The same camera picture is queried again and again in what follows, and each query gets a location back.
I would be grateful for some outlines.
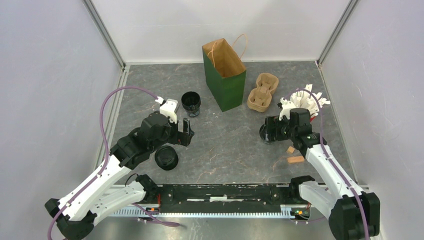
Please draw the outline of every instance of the wooden block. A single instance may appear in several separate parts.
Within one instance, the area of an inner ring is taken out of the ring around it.
[[[286,152],[287,152],[288,154],[293,154],[293,153],[295,152],[295,150],[296,150],[296,149],[295,149],[294,147],[289,146]]]
[[[303,156],[291,156],[287,158],[287,162],[289,164],[296,164],[296,163],[302,163],[305,159]]]

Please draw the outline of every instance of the bag handle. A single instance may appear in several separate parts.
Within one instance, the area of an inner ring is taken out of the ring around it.
[[[236,44],[237,40],[239,40],[239,38],[241,36],[244,36],[246,38],[246,46],[244,47],[243,52],[240,55],[240,59],[242,59],[243,55],[246,52],[246,49],[248,48],[248,36],[245,33],[242,33],[240,36],[238,36],[235,41],[232,43],[231,47],[234,49],[234,44]],[[217,45],[217,41],[215,41],[212,45],[212,49],[210,50],[210,52],[207,53],[206,56],[209,57],[209,54],[212,54],[212,63],[213,63],[213,67],[215,68],[215,58],[214,58],[214,47]]]
[[[241,36],[244,36],[244,38],[246,38],[246,46],[244,47],[243,53],[241,53],[241,55],[240,55],[240,59],[242,59],[243,55],[244,55],[244,54],[245,54],[245,52],[246,52],[246,49],[248,48],[248,36],[247,36],[245,33],[242,33],[240,36],[238,36],[238,37],[235,39],[235,41],[234,41],[234,42],[232,43],[232,45],[231,45],[231,47],[234,49],[234,44],[236,44],[237,40],[239,40],[239,38],[240,38]]]

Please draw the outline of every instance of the black round container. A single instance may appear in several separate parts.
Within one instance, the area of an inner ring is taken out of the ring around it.
[[[163,170],[174,169],[178,164],[178,155],[171,146],[161,146],[154,154],[156,164]]]
[[[197,117],[200,113],[200,96],[195,91],[188,91],[181,97],[181,105],[189,117]]]

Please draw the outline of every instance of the green paper bag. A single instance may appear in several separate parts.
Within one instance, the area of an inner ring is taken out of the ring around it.
[[[223,38],[209,42],[201,48],[206,84],[221,111],[240,106],[246,81],[246,67],[240,57]]]

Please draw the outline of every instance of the white wall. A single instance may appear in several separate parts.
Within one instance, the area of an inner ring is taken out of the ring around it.
[[[202,45],[242,33],[244,61],[316,60],[349,0],[93,2],[125,61],[181,63],[201,62]]]
[[[44,203],[94,165],[120,67],[81,0],[2,1],[0,36],[0,239],[42,240]]]
[[[360,1],[323,63],[358,178],[384,239],[424,235],[424,2]]]

